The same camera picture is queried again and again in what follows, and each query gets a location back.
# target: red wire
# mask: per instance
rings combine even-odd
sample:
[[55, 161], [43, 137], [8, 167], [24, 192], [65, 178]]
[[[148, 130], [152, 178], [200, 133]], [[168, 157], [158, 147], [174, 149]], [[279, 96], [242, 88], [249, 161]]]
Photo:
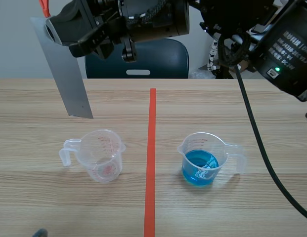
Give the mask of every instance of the red wire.
[[49, 12], [49, 0], [39, 0], [40, 6], [43, 9], [43, 13], [45, 17], [50, 17]]

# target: white wall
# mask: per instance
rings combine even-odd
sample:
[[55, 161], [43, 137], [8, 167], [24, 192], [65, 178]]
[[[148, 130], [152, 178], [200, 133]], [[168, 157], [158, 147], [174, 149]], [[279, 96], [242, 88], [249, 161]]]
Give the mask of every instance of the white wall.
[[[51, 15], [58, 14], [70, 0], [50, 0]], [[42, 17], [38, 0], [0, 0], [0, 78], [52, 78], [44, 53], [30, 23], [30, 17]], [[189, 52], [190, 71], [205, 65], [211, 37], [200, 28], [200, 13], [190, 9], [190, 34], [174, 39]], [[83, 77], [84, 60], [79, 59]]]

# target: measuring cup with blue liquid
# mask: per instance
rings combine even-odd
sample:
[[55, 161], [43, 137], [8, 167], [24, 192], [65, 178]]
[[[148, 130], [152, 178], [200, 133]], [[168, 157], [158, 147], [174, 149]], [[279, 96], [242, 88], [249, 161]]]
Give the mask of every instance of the measuring cup with blue liquid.
[[246, 166], [246, 158], [240, 146], [226, 144], [219, 137], [206, 132], [187, 136], [177, 151], [183, 155], [184, 177], [198, 186], [213, 182], [231, 158], [237, 160], [237, 173], [243, 173]]

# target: black cable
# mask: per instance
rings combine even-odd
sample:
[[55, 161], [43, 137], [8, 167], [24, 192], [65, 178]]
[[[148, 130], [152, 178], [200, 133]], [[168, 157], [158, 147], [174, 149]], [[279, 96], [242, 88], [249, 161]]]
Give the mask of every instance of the black cable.
[[250, 122], [251, 122], [251, 126], [252, 126], [252, 129], [253, 129], [254, 135], [256, 137], [256, 140], [257, 140], [257, 143], [258, 143], [258, 146], [259, 146], [259, 149], [260, 149], [263, 161], [264, 161], [264, 163], [265, 163], [265, 165], [267, 167], [267, 170], [270, 173], [270, 175], [271, 175], [273, 181], [275, 182], [275, 184], [277, 185], [277, 187], [280, 189], [282, 194], [286, 197], [286, 199], [303, 216], [305, 216], [307, 218], [307, 211], [292, 197], [292, 195], [283, 186], [283, 184], [281, 183], [281, 181], [277, 177], [277, 175], [276, 175], [276, 173], [275, 173], [275, 171], [274, 171], [274, 169], [273, 169], [273, 167], [272, 167], [272, 165], [271, 165], [271, 163], [270, 163], [270, 161], [269, 161], [269, 159], [267, 157], [267, 154], [266, 154], [266, 151], [265, 151], [265, 148], [264, 148], [264, 145], [263, 145], [263, 142], [262, 142], [262, 139], [261, 139], [261, 136], [260, 136], [260, 133], [259, 133], [256, 121], [255, 121], [253, 113], [252, 113], [250, 102], [249, 102], [249, 99], [248, 99], [248, 96], [247, 96], [247, 92], [246, 92], [246, 89], [244, 87], [244, 84], [243, 84], [243, 81], [242, 81], [242, 78], [241, 78], [241, 74], [240, 74], [239, 68], [238, 68], [238, 66], [235, 66], [234, 69], [235, 69], [236, 74], [237, 74], [239, 86], [240, 86], [240, 89], [241, 89], [241, 93], [242, 93], [242, 97], [243, 97], [244, 103], [245, 103], [246, 108], [247, 108], [247, 112], [248, 112], [248, 116], [249, 116], [249, 119], [250, 119]]

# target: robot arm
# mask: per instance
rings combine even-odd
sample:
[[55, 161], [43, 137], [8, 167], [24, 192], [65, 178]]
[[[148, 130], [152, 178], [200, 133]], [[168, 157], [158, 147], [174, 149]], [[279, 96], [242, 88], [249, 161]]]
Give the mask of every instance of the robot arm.
[[[189, 33], [189, 6], [201, 12], [201, 28], [219, 41], [221, 64], [242, 60], [281, 90], [307, 101], [307, 0], [290, 0], [268, 30], [249, 35], [275, 14], [274, 0], [72, 0], [47, 19], [51, 39], [74, 57], [106, 59], [123, 43], [123, 59], [137, 60], [135, 42]], [[234, 44], [227, 47], [227, 39]]]

